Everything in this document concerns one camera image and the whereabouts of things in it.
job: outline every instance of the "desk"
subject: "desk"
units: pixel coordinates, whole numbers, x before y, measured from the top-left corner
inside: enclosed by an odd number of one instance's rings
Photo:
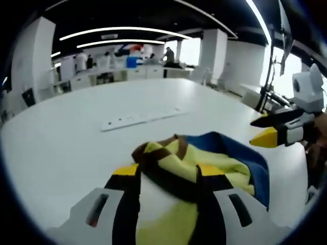
[[[110,118],[176,106],[190,112],[101,132],[102,123]],[[95,86],[41,102],[7,122],[1,140],[18,197],[45,229],[62,224],[74,204],[95,187],[103,187],[116,168],[130,164],[132,151],[141,143],[174,133],[217,131],[250,146],[249,139],[261,131],[250,126],[258,115],[240,102],[189,80],[148,79]],[[280,225],[295,224],[305,208],[307,193],[302,145],[250,147],[269,165],[272,219]],[[142,188],[141,203],[147,203],[145,210],[150,216],[173,203],[172,197],[151,186],[149,180],[142,180]]]
[[[134,70],[142,70],[142,75],[143,77],[137,77],[137,79],[147,79],[153,78],[153,74],[148,74],[148,70],[153,70],[154,68],[158,68],[158,69],[162,69],[163,70],[167,70],[168,72],[168,76],[167,78],[188,78],[191,74],[191,72],[194,70],[192,68],[184,68],[184,69],[179,69],[179,68],[170,68],[170,67],[163,67],[161,65],[142,65],[142,66],[138,66],[137,68],[109,68],[109,69],[97,69],[92,68],[92,69],[88,69],[88,70],[84,70],[79,72],[78,74],[76,74],[72,79],[77,79],[77,78],[81,78],[82,76],[97,76],[103,73],[109,73],[109,72],[113,72],[113,73],[117,73],[117,72],[126,72],[128,73],[128,71],[134,71]],[[125,74],[123,77],[126,78],[126,80],[133,80],[132,79],[128,79],[127,74]],[[46,86],[45,88],[41,88],[40,90],[48,90],[51,89],[55,86],[64,84],[64,83],[68,83],[69,81],[59,81],[59,82],[55,82],[52,84],[49,84],[48,86]]]

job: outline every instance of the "white chair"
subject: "white chair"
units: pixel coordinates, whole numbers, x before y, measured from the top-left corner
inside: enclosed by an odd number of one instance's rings
[[[190,74],[189,80],[205,85],[207,83],[207,77],[209,76],[209,69],[203,69],[202,67],[196,66]]]
[[[91,87],[91,81],[88,75],[80,76],[71,79],[71,89],[76,91],[82,88]]]

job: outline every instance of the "person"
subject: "person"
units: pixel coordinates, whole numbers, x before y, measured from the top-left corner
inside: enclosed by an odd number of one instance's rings
[[[102,69],[102,70],[109,70],[110,68],[110,56],[109,56],[109,52],[106,52],[104,54],[104,56],[100,57],[97,64],[98,64],[98,68]]]
[[[321,132],[316,144],[323,148],[327,148],[327,114],[323,113],[315,118],[315,126]]]
[[[76,55],[76,59],[75,59],[76,73],[86,70],[86,62],[87,62],[87,55],[83,51],[81,51],[78,55]]]
[[[100,75],[104,83],[113,83],[113,73],[109,72],[111,57],[109,52],[106,52],[104,56],[98,59],[98,68],[103,70],[104,73]]]
[[[145,65],[158,65],[159,61],[151,54],[150,58],[145,61]]]
[[[88,55],[87,62],[86,62],[86,68],[91,69],[93,67],[93,58],[91,55]]]
[[[165,55],[162,57],[162,59],[163,59],[164,57],[167,57],[166,64],[170,64],[170,63],[174,63],[174,62],[175,62],[175,54],[174,54],[174,52],[171,50],[170,47],[167,47],[167,51],[166,51]]]

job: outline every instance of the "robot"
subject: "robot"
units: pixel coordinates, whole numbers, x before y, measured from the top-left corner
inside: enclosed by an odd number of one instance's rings
[[[293,75],[294,106],[262,115],[251,123],[266,128],[250,141],[252,145],[274,148],[291,145],[297,141],[315,142],[320,136],[314,126],[315,117],[322,113],[323,90],[321,73],[316,64],[309,71]],[[222,213],[226,244],[277,244],[290,233],[291,228],[279,227],[270,218],[267,208],[239,188],[215,191],[215,198]],[[69,219],[47,234],[58,244],[119,244],[113,239],[115,216],[124,196],[123,190],[96,188],[71,208]],[[241,200],[241,218],[230,197]],[[90,220],[93,213],[97,221]]]
[[[252,126],[267,128],[250,140],[250,144],[264,148],[274,148],[305,140],[315,143],[321,135],[314,125],[314,119],[322,114],[322,76],[316,64],[309,71],[293,75],[294,106],[282,108],[274,113],[263,114],[251,123]]]

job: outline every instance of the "ceiling light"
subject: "ceiling light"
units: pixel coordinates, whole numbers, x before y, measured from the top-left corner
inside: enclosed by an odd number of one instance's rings
[[[8,77],[5,77],[4,81],[2,82],[2,86],[5,84],[5,82],[7,81]]]
[[[108,40],[108,41],[100,41],[100,42],[90,42],[82,45],[78,45],[79,47],[87,47],[97,44],[104,44],[104,43],[114,43],[114,42],[144,42],[144,43],[156,43],[156,44],[164,44],[165,42],[162,41],[155,41],[155,40],[142,40],[142,39],[119,39],[119,40]]]
[[[56,52],[56,53],[54,53],[54,54],[51,54],[51,58],[52,57],[55,57],[55,56],[57,56],[57,55],[60,55],[61,54],[61,52]]]
[[[62,3],[64,3],[64,2],[66,2],[66,1],[69,1],[69,0],[62,0],[62,1],[58,2],[58,3],[56,3],[56,4],[53,4],[52,6],[48,7],[48,8],[46,9],[46,11],[48,11],[48,10],[50,10],[50,9],[52,9],[52,8],[54,8],[54,7],[56,7],[56,6],[60,5],[60,4],[62,4]]]
[[[261,25],[262,30],[264,31],[264,34],[266,36],[267,42],[269,45],[271,45],[271,37],[267,28],[267,25],[264,21],[264,19],[262,18],[259,10],[257,9],[256,5],[254,4],[254,2],[252,0],[246,0],[247,4],[250,6],[252,12],[254,13],[254,15],[256,16],[257,20],[259,21],[259,24]]]
[[[172,36],[176,36],[176,37],[182,37],[182,38],[185,38],[185,39],[192,39],[192,37],[189,37],[189,36],[186,36],[186,35],[182,35],[182,34],[175,33],[175,32],[169,32],[169,31],[154,29],[154,28],[145,28],[145,27],[107,27],[107,28],[97,28],[97,29],[87,30],[87,31],[83,31],[83,32],[73,33],[73,34],[70,34],[68,36],[61,37],[61,38],[59,38],[59,40],[62,41],[62,40],[66,40],[66,39],[71,38],[71,37],[76,37],[76,36],[80,36],[80,35],[84,35],[84,34],[92,33],[92,32],[119,31],[119,30],[158,32],[158,33],[164,33],[164,34],[168,34],[168,35],[172,35]]]
[[[201,32],[201,31],[203,31],[202,28],[193,28],[193,29],[187,29],[187,30],[184,30],[184,31],[180,31],[178,33],[187,35],[187,34],[192,34],[192,33]],[[157,37],[155,40],[166,40],[167,38],[170,38],[170,37],[172,37],[172,36],[171,35],[164,35],[164,36],[161,36],[161,37]]]
[[[185,6],[188,6],[188,7],[192,8],[192,9],[198,11],[199,13],[201,13],[201,14],[203,14],[203,15],[209,17],[209,18],[212,19],[214,22],[218,23],[218,24],[221,25],[223,28],[225,28],[225,30],[226,30],[227,32],[229,32],[230,34],[232,34],[234,39],[238,39],[238,36],[237,36],[237,35],[236,35],[236,34],[235,34],[235,33],[234,33],[230,28],[228,28],[227,26],[225,26],[222,22],[220,22],[219,20],[217,20],[216,18],[214,18],[213,16],[211,16],[211,15],[208,14],[207,12],[203,11],[202,9],[199,9],[198,7],[195,7],[194,5],[189,4],[189,3],[187,3],[187,2],[185,2],[185,1],[183,1],[183,0],[174,0],[174,1],[175,1],[175,2],[178,2],[178,3],[180,3],[180,4],[183,4],[183,5],[185,5]]]

